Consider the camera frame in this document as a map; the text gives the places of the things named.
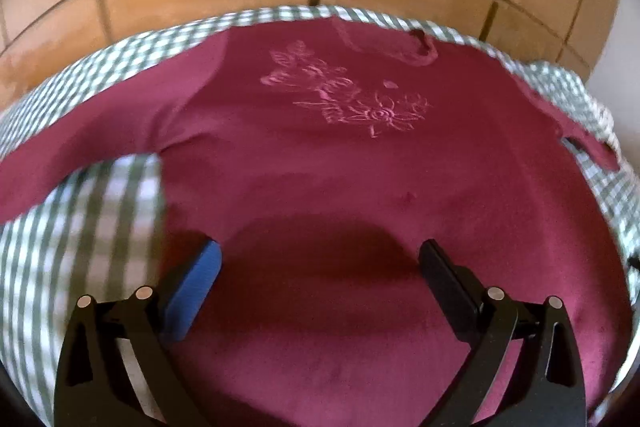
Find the maroon embroidered sweater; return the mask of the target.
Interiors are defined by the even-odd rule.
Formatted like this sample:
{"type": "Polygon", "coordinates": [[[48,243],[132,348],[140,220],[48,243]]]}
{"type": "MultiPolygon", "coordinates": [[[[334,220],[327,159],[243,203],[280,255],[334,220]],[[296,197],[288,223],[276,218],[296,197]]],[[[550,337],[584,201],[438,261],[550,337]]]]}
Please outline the maroon embroidered sweater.
{"type": "Polygon", "coordinates": [[[171,347],[226,426],[414,426],[460,367],[418,269],[435,239],[515,299],[566,303],[594,407],[631,332],[576,154],[612,148],[488,54],[340,18],[235,27],[90,98],[1,164],[1,217],[71,172],[160,158],[165,268],[222,269],[171,347]]]}

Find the green white checkered bedspread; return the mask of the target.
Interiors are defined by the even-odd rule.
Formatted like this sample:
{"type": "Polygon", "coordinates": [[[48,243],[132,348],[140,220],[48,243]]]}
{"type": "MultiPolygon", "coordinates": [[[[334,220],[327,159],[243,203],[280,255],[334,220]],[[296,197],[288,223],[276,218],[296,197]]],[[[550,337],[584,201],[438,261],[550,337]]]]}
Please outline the green white checkered bedspread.
{"type": "MultiPolygon", "coordinates": [[[[362,9],[282,5],[145,31],[91,53],[49,77],[1,115],[1,150],[11,153],[93,95],[232,26],[343,20],[422,29],[438,40],[475,39],[428,20],[362,9]]],[[[73,173],[44,202],[1,228],[1,361],[44,425],[53,421],[55,369],[70,297],[119,298],[155,274],[160,169],[132,156],[73,173]]]]}

